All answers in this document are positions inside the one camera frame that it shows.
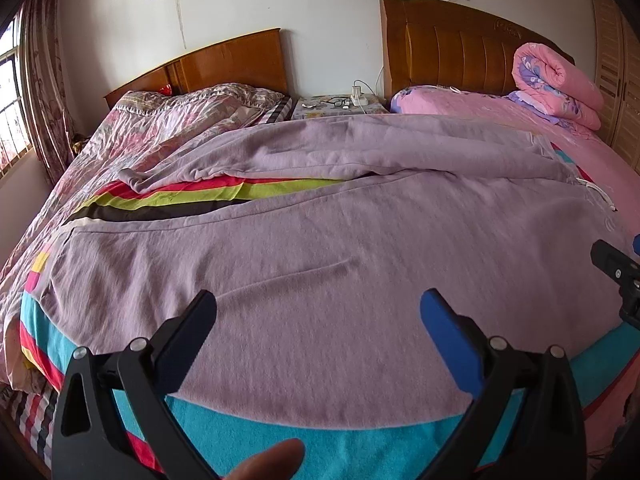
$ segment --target wall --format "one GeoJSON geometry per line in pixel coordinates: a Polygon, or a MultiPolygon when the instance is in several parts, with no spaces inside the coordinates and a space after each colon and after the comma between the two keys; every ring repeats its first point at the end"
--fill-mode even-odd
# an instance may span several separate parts
{"type": "Polygon", "coordinates": [[[44,168],[33,150],[0,178],[0,268],[50,192],[44,168]]]}
{"type": "MultiPolygon", "coordinates": [[[[543,34],[594,76],[591,0],[470,0],[543,34]]],[[[187,51],[271,27],[286,30],[290,89],[371,86],[382,66],[378,0],[179,0],[187,51]]],[[[175,0],[60,0],[70,106],[84,131],[107,113],[102,96],[185,52],[175,0]]]]}

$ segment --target silver screw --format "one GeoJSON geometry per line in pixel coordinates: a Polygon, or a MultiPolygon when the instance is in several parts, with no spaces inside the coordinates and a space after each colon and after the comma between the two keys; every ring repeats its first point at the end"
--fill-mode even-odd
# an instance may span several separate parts
{"type": "Polygon", "coordinates": [[[553,345],[550,352],[556,359],[562,359],[564,357],[564,349],[561,346],[553,345]]]}
{"type": "Polygon", "coordinates": [[[494,350],[501,351],[507,348],[507,341],[500,336],[496,336],[489,339],[489,345],[491,345],[491,348],[494,350]]]}
{"type": "Polygon", "coordinates": [[[74,359],[82,359],[84,356],[86,355],[86,347],[85,346],[79,346],[78,348],[76,348],[74,350],[74,359]]]}
{"type": "Polygon", "coordinates": [[[129,348],[131,348],[134,352],[140,352],[146,348],[146,339],[143,337],[135,338],[131,343],[129,343],[129,348]]]}

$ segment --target curtain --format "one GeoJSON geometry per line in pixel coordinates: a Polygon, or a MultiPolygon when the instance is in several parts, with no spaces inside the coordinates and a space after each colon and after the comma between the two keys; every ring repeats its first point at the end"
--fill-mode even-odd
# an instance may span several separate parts
{"type": "Polygon", "coordinates": [[[74,158],[58,44],[58,0],[25,0],[18,60],[28,134],[55,185],[74,158]]]}

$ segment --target wooden wardrobe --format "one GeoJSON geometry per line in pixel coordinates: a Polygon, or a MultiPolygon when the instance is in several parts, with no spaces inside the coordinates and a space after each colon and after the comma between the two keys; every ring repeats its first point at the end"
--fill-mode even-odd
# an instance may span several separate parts
{"type": "Polygon", "coordinates": [[[640,173],[640,42],[613,0],[593,0],[596,85],[604,96],[598,136],[640,173]]]}

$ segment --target rolled pink quilt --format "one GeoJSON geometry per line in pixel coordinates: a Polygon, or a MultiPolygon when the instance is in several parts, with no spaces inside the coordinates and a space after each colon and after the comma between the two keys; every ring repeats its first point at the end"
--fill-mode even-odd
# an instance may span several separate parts
{"type": "Polygon", "coordinates": [[[580,69],[548,46],[525,43],[518,48],[511,74],[518,96],[543,114],[572,119],[591,130],[600,128],[602,94],[580,69]]]}

